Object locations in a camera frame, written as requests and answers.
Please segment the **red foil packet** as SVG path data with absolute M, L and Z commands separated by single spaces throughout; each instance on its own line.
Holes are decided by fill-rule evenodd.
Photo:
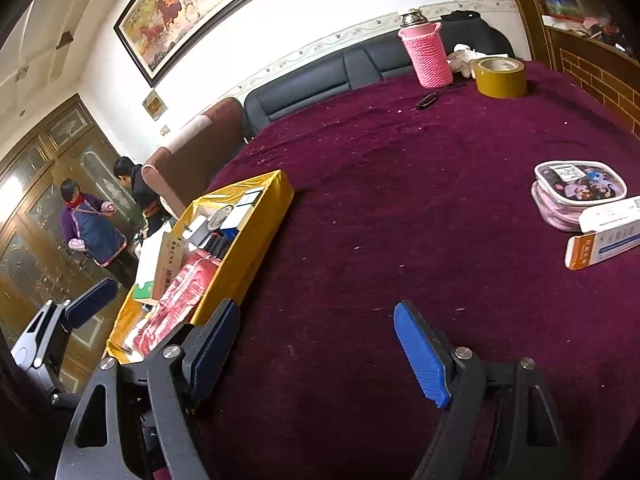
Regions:
M 192 252 L 134 336 L 134 351 L 147 356 L 179 323 L 190 320 L 220 264 L 209 252 Z

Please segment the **yellow tape roll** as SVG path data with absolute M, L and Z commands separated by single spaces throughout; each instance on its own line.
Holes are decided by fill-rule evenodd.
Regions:
M 527 93 L 526 66 L 515 58 L 488 56 L 472 63 L 478 92 L 494 99 L 515 99 Z

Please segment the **person in purple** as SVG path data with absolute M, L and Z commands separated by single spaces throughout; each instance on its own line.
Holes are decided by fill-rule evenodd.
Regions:
M 82 252 L 113 274 L 126 289 L 134 286 L 138 260 L 129 252 L 126 235 L 110 220 L 116 212 L 115 205 L 82 192 L 73 179 L 62 181 L 60 194 L 64 202 L 61 224 L 66 246 L 72 252 Z

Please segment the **black marker pen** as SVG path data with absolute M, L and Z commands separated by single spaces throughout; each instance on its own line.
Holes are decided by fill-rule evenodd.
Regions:
M 208 240 L 206 240 L 203 250 L 208 252 L 209 255 L 222 260 L 233 242 L 231 237 L 220 233 L 213 233 Z

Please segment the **framed horse painting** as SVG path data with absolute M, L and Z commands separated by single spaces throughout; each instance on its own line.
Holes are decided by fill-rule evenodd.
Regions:
M 129 0 L 114 32 L 150 87 L 205 34 L 250 0 Z

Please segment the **small black clip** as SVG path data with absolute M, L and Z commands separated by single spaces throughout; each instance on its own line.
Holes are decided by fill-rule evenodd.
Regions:
M 419 102 L 416 103 L 417 110 L 425 110 L 427 107 L 432 106 L 438 101 L 438 93 L 431 92 L 427 96 L 424 96 L 423 99 L 420 99 Z

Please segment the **yellow tray box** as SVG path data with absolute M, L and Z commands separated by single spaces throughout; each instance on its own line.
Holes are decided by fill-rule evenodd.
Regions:
M 192 252 L 203 250 L 213 233 L 224 234 L 220 230 L 209 232 L 207 219 L 223 206 L 234 206 L 246 191 L 253 188 L 263 188 L 264 192 L 245 218 L 241 231 L 236 237 L 231 237 L 233 242 L 190 320 L 181 323 L 204 325 L 222 300 L 242 302 L 292 203 L 294 188 L 281 170 L 229 184 L 194 200 L 174 226 L 161 229 L 182 237 L 184 266 Z M 134 351 L 134 336 L 158 304 L 142 304 L 134 301 L 131 295 L 132 289 L 122 303 L 105 347 L 106 354 L 122 364 L 143 360 L 144 356 Z

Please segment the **black tape roll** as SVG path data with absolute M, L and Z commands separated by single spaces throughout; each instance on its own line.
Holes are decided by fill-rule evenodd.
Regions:
M 207 229 L 209 232 L 215 232 L 220 229 L 222 224 L 228 218 L 228 215 L 232 213 L 234 207 L 232 205 L 226 205 L 219 209 L 217 209 L 208 219 L 207 219 Z

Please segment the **black leather sofa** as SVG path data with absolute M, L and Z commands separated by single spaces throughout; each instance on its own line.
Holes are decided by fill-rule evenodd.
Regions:
M 440 22 L 440 36 L 448 54 L 458 44 L 465 44 L 489 55 L 514 55 L 508 38 L 476 11 L 455 10 L 443 15 Z M 397 32 L 361 41 L 250 92 L 243 104 L 245 136 L 253 139 L 276 120 L 334 96 L 413 72 Z

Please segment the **blue white small box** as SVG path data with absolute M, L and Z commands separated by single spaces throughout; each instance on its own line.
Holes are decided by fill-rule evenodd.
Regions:
M 232 207 L 228 216 L 224 219 L 224 222 L 222 222 L 219 228 L 220 232 L 228 237 L 236 237 L 242 229 L 245 218 L 260 199 L 262 192 L 264 192 L 263 188 L 253 188 L 252 190 L 246 191 L 240 200 Z

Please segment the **ornate wooden door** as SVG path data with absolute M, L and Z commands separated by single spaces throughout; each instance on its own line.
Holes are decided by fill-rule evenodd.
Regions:
M 141 228 L 138 207 L 112 174 L 117 156 L 80 97 L 72 96 L 2 159 L 1 330 L 8 344 L 48 300 L 74 299 L 107 278 L 107 270 L 65 243 L 64 179 L 113 202 L 110 220 L 126 237 Z

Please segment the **white green medicine box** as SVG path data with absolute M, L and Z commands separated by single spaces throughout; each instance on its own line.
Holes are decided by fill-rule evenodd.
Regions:
M 141 248 L 132 299 L 157 304 L 182 267 L 183 239 L 172 231 L 158 231 Z

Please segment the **small gold wall plaque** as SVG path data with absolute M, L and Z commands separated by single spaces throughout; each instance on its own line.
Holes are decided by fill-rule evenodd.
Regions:
M 142 106 L 153 120 L 160 118 L 167 110 L 166 104 L 155 89 L 146 96 Z

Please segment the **pink white plastic container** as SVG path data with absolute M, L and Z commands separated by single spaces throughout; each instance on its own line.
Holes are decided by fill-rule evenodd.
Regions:
M 624 179 L 604 162 L 549 160 L 534 168 L 530 188 L 542 220 L 562 232 L 580 231 L 579 217 L 588 208 L 623 200 Z

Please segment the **white tube box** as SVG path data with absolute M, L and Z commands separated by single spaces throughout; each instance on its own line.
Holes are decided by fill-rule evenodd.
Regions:
M 618 228 L 639 220 L 640 197 L 628 197 L 616 202 L 592 206 L 579 216 L 579 226 L 584 234 Z

